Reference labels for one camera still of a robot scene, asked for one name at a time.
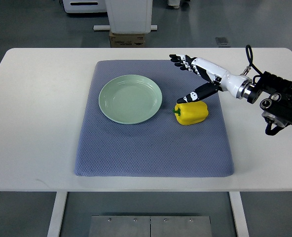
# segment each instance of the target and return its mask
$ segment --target light green plate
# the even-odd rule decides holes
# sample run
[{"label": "light green plate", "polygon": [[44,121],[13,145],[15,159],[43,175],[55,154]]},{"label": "light green plate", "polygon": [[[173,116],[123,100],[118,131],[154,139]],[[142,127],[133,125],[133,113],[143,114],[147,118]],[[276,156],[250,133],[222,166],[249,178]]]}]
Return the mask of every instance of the light green plate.
[{"label": "light green plate", "polygon": [[109,119],[122,124],[143,122],[159,110],[162,94],[151,79],[125,75],[109,81],[99,95],[101,111]]}]

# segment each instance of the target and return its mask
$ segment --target white machine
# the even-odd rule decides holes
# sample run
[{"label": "white machine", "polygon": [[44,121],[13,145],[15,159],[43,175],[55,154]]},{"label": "white machine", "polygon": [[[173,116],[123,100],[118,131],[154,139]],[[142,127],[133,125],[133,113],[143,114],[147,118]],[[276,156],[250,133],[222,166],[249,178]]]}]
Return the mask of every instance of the white machine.
[{"label": "white machine", "polygon": [[107,12],[105,0],[62,0],[66,13]]}]

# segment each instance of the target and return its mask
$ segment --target cardboard box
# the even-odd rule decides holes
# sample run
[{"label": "cardboard box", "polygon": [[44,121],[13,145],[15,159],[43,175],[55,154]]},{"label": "cardboard box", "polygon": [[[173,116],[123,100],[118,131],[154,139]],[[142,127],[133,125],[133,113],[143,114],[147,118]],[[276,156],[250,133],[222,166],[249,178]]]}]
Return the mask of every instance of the cardboard box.
[{"label": "cardboard box", "polygon": [[145,48],[145,34],[109,34],[111,48]]}]

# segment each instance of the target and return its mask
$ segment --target yellow bell pepper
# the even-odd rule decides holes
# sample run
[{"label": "yellow bell pepper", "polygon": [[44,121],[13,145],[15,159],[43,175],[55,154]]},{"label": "yellow bell pepper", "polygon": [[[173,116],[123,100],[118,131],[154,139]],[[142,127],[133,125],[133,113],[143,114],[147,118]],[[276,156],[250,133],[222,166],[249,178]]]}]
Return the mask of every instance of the yellow bell pepper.
[{"label": "yellow bell pepper", "polygon": [[182,125],[202,122],[208,115],[207,105],[203,101],[176,104],[173,110],[177,121]]}]

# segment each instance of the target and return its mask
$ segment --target black fingertip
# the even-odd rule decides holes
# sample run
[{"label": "black fingertip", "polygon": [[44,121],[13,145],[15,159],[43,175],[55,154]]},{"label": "black fingertip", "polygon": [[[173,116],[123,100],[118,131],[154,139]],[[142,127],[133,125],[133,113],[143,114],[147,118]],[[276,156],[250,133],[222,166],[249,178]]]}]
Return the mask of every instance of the black fingertip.
[{"label": "black fingertip", "polygon": [[186,101],[183,98],[180,98],[180,99],[177,100],[177,103],[178,104],[184,104],[184,103],[186,103]]}]

